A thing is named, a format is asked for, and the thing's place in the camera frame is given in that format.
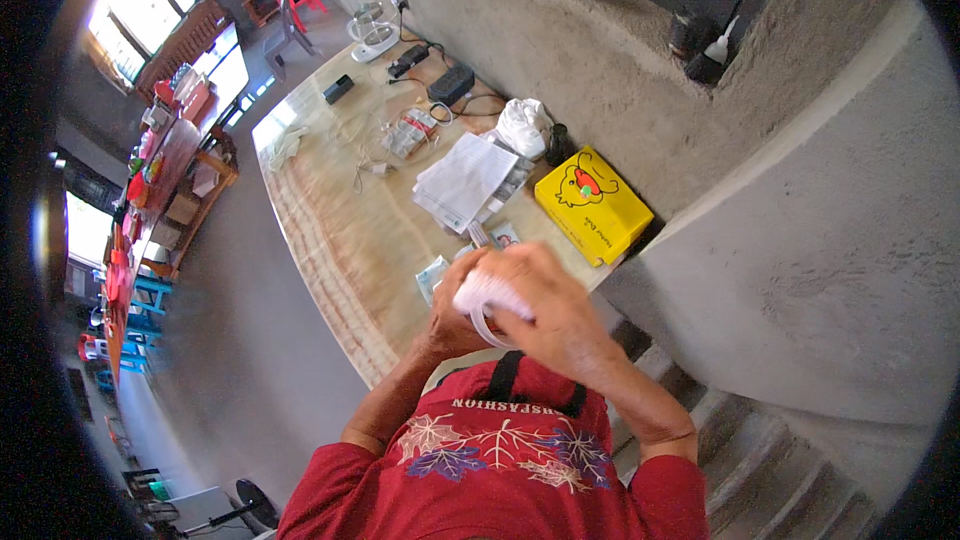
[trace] windowsill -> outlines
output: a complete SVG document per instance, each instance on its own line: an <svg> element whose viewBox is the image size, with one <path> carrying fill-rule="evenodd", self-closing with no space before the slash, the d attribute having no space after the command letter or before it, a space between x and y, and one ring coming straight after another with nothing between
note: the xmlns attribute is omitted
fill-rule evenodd
<svg viewBox="0 0 960 540"><path fill-rule="evenodd" d="M549 1L578 14L589 26L602 30L606 41L632 58L652 76L668 79L691 97L709 100L711 90L690 81L685 63L667 46L671 14L650 0L530 0Z"/></svg>

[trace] paper document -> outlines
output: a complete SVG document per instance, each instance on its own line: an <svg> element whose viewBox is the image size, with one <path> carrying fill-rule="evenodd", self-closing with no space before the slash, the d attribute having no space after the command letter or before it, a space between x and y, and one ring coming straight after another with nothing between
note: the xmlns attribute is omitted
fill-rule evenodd
<svg viewBox="0 0 960 540"><path fill-rule="evenodd" d="M517 159L467 132L446 156L416 176L414 203L462 234Z"/></svg>

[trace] red shirt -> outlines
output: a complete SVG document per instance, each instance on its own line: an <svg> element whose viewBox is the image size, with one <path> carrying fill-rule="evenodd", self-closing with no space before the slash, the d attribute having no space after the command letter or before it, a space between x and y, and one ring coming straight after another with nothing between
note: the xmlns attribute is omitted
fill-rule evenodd
<svg viewBox="0 0 960 540"><path fill-rule="evenodd" d="M485 390L495 364L448 376L377 458L354 444L318 448L283 510L277 538L662 538L710 535L700 469L678 456L643 463L624 487L611 462L606 402L523 358L514 394Z"/></svg>

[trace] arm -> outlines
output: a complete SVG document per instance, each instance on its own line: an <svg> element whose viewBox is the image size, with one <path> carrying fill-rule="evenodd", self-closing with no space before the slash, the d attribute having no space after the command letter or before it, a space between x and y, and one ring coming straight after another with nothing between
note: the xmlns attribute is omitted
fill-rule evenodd
<svg viewBox="0 0 960 540"><path fill-rule="evenodd" d="M467 253L446 270L443 282L434 291L427 330L416 337L400 363L360 402L340 435L341 442L383 457L390 438L414 414L433 370L447 359L489 348L470 320L451 304L467 274L486 252Z"/></svg>
<svg viewBox="0 0 960 540"><path fill-rule="evenodd" d="M427 379L443 361L425 345L424 339L414 342L400 363L360 401L340 435L341 442L383 457L390 438L414 413Z"/></svg>
<svg viewBox="0 0 960 540"><path fill-rule="evenodd" d="M487 254L477 269L510 282L534 313L530 322L495 310L497 325L527 355L612 402L640 444L641 462L674 455L696 464L690 414L630 363L600 324L582 284L546 246L510 246Z"/></svg>
<svg viewBox="0 0 960 540"><path fill-rule="evenodd" d="M697 429L690 414L625 356L605 366L602 376L581 384L613 403L639 442L641 463L674 455L697 464Z"/></svg>

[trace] electrical outlet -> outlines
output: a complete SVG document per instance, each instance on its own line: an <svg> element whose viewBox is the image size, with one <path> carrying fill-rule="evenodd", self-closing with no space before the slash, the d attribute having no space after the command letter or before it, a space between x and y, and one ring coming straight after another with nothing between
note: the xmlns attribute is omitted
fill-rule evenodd
<svg viewBox="0 0 960 540"><path fill-rule="evenodd" d="M393 6L395 6L397 9L410 8L410 2L408 2L407 0L390 0L390 2L393 3Z"/></svg>

